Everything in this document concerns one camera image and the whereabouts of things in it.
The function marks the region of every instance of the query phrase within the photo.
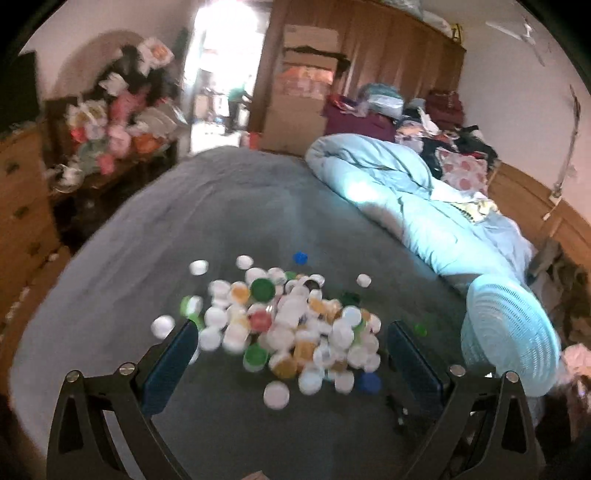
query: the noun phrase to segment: wooden cabinet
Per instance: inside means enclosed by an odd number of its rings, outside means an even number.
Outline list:
[[[368,0],[275,0],[256,79],[250,131],[261,131],[272,74],[288,24],[339,32],[351,68],[335,92],[355,98],[366,83],[395,85],[406,100],[434,88],[456,90],[465,50],[406,12]]]

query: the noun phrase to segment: white wall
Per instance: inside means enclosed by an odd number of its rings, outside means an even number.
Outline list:
[[[172,46],[189,25],[192,0],[68,0],[29,39],[23,52],[37,51],[38,88],[50,98],[68,56],[101,33],[130,30]]]
[[[465,28],[467,52],[459,93],[466,125],[478,124],[503,162],[551,188],[569,149],[572,85],[582,115],[573,156],[577,174],[566,180],[563,192],[591,222],[591,96],[550,33],[532,22],[546,67],[528,45],[483,22]],[[503,25],[524,33],[518,22]]]

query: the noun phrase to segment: wooden headboard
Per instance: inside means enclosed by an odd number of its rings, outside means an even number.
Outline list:
[[[564,200],[544,221],[554,207],[548,187],[503,163],[491,178],[488,195],[536,247],[552,237],[574,262],[591,271],[591,225]]]

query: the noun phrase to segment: light blue comforter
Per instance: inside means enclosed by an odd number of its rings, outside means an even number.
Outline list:
[[[361,135],[330,135],[310,147],[306,161],[321,181],[461,292],[487,273],[524,282],[533,247],[515,222],[490,213],[472,223],[452,205],[431,200],[436,180],[410,148]]]

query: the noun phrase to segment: screw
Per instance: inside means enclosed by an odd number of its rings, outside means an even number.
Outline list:
[[[134,364],[130,364],[130,363],[126,363],[123,364],[119,367],[119,373],[121,375],[131,375],[133,372],[135,372],[135,365]]]
[[[74,383],[80,378],[80,372],[78,370],[72,370],[66,375],[66,381],[68,383]]]
[[[466,369],[461,365],[452,365],[449,368],[449,371],[452,373],[454,377],[463,377],[466,375]]]
[[[519,381],[519,375],[517,375],[515,372],[509,370],[505,376],[507,377],[507,380],[510,381],[511,383],[517,383]]]

